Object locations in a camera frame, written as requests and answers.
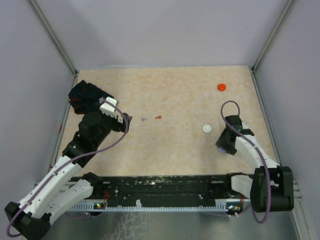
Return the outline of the white earbud charging case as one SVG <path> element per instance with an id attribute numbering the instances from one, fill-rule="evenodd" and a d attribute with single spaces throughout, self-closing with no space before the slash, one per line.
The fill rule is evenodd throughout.
<path id="1" fill-rule="evenodd" d="M 203 125 L 203 127 L 202 127 L 202 131 L 204 132 L 204 133 L 206 133 L 206 134 L 208 134 L 208 133 L 210 133 L 211 131 L 212 131 L 212 126 L 211 125 L 209 125 L 209 124 L 205 124 L 205 125 Z"/>

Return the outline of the purple earbud case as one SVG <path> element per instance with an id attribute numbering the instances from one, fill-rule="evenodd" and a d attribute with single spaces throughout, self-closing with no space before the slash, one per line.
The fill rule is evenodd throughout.
<path id="1" fill-rule="evenodd" d="M 219 151 L 220 153 L 222 153 L 222 154 L 225 154 L 225 153 L 226 153 L 226 150 L 223 149 L 223 148 L 221 148 L 221 147 L 218 148 L 218 151 Z"/>

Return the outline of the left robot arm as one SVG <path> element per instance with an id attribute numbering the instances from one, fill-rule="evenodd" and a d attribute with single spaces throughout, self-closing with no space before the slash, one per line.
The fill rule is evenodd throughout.
<path id="1" fill-rule="evenodd" d="M 126 113 L 121 116 L 122 121 L 119 121 L 118 117 L 100 111 L 85 114 L 72 141 L 50 172 L 26 197 L 6 205 L 7 228 L 14 227 L 28 240 L 41 240 L 51 225 L 72 206 L 89 197 L 101 197 L 103 180 L 92 172 L 84 174 L 66 191 L 61 189 L 100 152 L 100 144 L 112 131 L 124 134 L 129 131 L 132 117 Z"/>

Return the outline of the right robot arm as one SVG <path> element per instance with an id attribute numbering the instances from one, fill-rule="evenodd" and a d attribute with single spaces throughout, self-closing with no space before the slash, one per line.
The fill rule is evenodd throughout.
<path id="1" fill-rule="evenodd" d="M 225 128 L 215 145 L 229 155 L 241 154 L 252 174 L 240 173 L 223 185 L 229 198 L 239 193 L 250 199 L 253 210 L 263 213 L 291 211 L 294 208 L 293 172 L 271 159 L 257 142 L 255 134 L 243 125 L 239 115 L 223 117 Z"/>

